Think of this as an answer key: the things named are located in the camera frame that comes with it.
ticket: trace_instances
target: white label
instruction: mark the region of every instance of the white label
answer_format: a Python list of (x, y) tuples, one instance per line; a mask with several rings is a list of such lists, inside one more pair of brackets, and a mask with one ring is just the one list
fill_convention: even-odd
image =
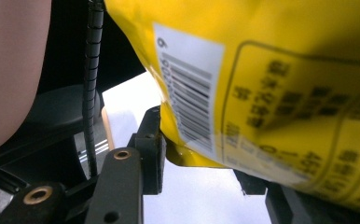
[(181, 138), (216, 159), (214, 106), (224, 46), (154, 24), (160, 71)]

